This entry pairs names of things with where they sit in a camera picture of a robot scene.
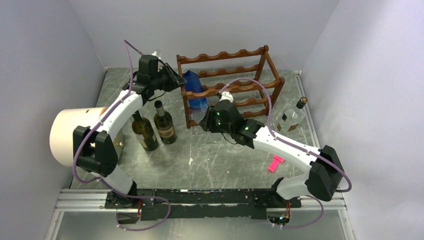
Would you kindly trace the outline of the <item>blue square glass bottle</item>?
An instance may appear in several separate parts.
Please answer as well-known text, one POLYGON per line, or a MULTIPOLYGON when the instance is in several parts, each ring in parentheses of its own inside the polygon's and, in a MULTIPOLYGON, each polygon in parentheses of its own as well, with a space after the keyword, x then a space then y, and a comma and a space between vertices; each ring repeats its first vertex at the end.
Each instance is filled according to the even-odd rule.
MULTIPOLYGON (((199 76, 195 72, 188 70, 183 74, 183 78, 186 80, 186 83, 184 84, 184 89, 187 92, 204 92, 199 76)), ((206 112, 209 106, 208 100, 205 97, 190 99, 188 100, 188 103, 192 109, 200 110, 202 112, 206 112)))

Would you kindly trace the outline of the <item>labelled green wine bottle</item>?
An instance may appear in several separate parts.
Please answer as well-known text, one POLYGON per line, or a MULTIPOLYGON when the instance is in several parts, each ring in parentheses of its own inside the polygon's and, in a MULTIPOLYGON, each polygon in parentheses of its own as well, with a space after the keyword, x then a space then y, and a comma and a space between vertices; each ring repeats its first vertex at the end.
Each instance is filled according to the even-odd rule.
POLYGON ((156 114, 153 121, 158 131, 159 137, 165 145, 171 145, 177 140, 173 119, 171 114, 163 107, 160 100, 154 102, 156 114))

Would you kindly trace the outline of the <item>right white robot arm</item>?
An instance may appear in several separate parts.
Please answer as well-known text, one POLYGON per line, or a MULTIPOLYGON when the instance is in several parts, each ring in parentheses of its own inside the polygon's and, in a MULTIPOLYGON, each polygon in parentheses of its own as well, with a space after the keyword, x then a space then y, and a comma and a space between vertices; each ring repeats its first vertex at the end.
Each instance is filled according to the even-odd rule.
POLYGON ((278 181, 269 197, 275 207, 306 195, 329 202, 342 180, 344 170, 333 147, 313 147, 285 137, 260 121, 244 118, 229 100, 208 107, 199 125, 206 132, 226 133, 239 145, 281 157, 303 171, 278 181))

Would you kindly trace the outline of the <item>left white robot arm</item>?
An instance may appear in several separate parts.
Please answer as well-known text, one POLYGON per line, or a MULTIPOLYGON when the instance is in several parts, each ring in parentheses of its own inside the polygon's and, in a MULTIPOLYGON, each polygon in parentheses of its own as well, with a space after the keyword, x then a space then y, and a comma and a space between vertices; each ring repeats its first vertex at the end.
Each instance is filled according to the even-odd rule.
POLYGON ((89 126, 77 126, 72 133, 74 178, 83 184, 77 168, 92 174, 92 182, 99 180, 119 194, 118 201, 126 208, 134 207, 139 200, 137 184, 118 166, 114 139, 129 118, 143 107, 156 90, 171 92, 184 85, 186 80, 159 57, 142 55, 137 72, 130 74, 117 99, 99 119, 89 126))

